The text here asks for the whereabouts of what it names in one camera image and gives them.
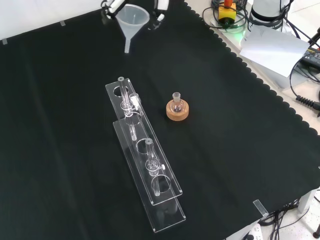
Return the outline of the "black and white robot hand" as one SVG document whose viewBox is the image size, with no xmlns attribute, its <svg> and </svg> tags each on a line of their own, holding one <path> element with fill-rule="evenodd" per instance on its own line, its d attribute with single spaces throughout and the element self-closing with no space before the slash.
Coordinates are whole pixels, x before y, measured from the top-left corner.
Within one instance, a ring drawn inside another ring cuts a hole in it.
<svg viewBox="0 0 320 240">
<path fill-rule="evenodd" d="M 101 6 L 101 20 L 104 25 L 116 18 L 116 15 L 122 10 L 128 0 L 103 0 Z M 155 0 L 153 11 L 150 13 L 148 30 L 155 31 L 162 24 L 165 14 L 169 7 L 169 0 Z"/>
</svg>

